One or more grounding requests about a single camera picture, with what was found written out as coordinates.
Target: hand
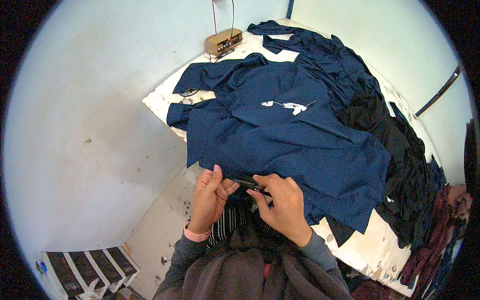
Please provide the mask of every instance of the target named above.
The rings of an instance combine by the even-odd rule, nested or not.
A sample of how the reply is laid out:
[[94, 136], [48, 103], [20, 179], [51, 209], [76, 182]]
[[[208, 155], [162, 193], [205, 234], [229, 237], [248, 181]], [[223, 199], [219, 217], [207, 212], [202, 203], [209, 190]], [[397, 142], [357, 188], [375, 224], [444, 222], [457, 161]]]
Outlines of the hand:
[[247, 190], [257, 201], [262, 220], [297, 246], [306, 246], [312, 238], [312, 229], [303, 215], [303, 193], [297, 183], [290, 177], [282, 179], [277, 174], [254, 175], [253, 179], [267, 187], [274, 200], [274, 206], [269, 208], [262, 193]]
[[188, 230], [193, 233], [207, 232], [222, 216], [227, 198], [239, 184], [230, 179], [222, 180], [222, 169], [215, 165], [213, 172], [205, 170], [197, 179], [193, 192], [192, 217]]

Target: white floral embroidery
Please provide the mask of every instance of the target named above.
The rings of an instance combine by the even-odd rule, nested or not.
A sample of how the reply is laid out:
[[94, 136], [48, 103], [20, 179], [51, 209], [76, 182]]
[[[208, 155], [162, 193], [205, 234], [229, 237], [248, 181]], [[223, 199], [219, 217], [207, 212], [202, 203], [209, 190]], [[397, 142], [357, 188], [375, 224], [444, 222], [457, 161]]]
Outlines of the white floral embroidery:
[[293, 115], [296, 116], [301, 111], [305, 111], [307, 109], [308, 105], [310, 105], [312, 103], [315, 103], [315, 102], [316, 102], [316, 100], [304, 106], [302, 104], [291, 103], [291, 102], [280, 104], [280, 103], [277, 103], [277, 102], [274, 102], [274, 101], [268, 101], [268, 102], [262, 102], [262, 105], [263, 106], [273, 106], [273, 104], [275, 103], [275, 104], [283, 106], [284, 108], [293, 108]]

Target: sweater sleeve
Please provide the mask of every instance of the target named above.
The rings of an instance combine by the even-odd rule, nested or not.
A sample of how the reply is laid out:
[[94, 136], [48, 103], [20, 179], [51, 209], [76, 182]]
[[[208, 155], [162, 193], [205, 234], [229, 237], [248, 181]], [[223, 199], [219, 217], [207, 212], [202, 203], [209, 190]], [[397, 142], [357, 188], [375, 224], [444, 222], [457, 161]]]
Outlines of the sweater sleeve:
[[162, 281], [156, 295], [163, 292], [167, 288], [181, 287], [185, 279], [188, 268], [202, 255], [205, 254], [207, 241], [192, 241], [182, 235], [174, 247], [175, 251], [172, 255], [171, 265], [165, 274], [165, 280]]
[[347, 283], [343, 279], [342, 273], [338, 268], [336, 258], [328, 249], [328, 246], [325, 244], [325, 240], [317, 235], [313, 229], [312, 239], [307, 245], [305, 245], [305, 247], [301, 247], [300, 250], [305, 256], [319, 265], [330, 276], [337, 278], [340, 281], [340, 284], [342, 284], [344, 289], [348, 292]]

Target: person's left hand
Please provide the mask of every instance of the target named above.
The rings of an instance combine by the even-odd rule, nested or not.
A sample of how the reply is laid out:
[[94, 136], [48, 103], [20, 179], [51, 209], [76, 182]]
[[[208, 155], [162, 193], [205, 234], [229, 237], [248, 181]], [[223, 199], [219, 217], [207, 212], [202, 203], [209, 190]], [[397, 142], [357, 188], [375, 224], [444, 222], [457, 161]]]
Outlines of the person's left hand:
[[222, 216], [227, 198], [239, 188], [230, 179], [222, 180], [222, 169], [215, 165], [213, 171], [205, 170], [197, 179], [193, 193], [192, 217], [188, 230], [193, 233], [207, 232]]

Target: white wall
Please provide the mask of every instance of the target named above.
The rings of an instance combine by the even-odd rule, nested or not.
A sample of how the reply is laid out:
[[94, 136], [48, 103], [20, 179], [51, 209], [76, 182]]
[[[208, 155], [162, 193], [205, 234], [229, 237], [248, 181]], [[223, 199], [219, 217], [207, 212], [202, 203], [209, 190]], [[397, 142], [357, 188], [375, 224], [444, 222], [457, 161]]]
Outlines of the white wall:
[[[391, 82], [414, 111], [438, 92], [458, 65], [440, 27], [416, 0], [295, 0], [291, 19], [326, 37], [339, 37]], [[427, 111], [419, 120], [447, 180], [461, 183], [465, 123], [471, 118], [465, 82], [456, 83], [455, 94], [450, 91], [434, 105], [438, 103], [445, 109]]]
[[[226, 29], [231, 2], [216, 4]], [[236, 4], [245, 30], [285, 17], [288, 0]], [[25, 58], [4, 136], [8, 205], [30, 265], [40, 251], [120, 245], [186, 163], [185, 143], [142, 98], [213, 33], [210, 1], [60, 3]]]

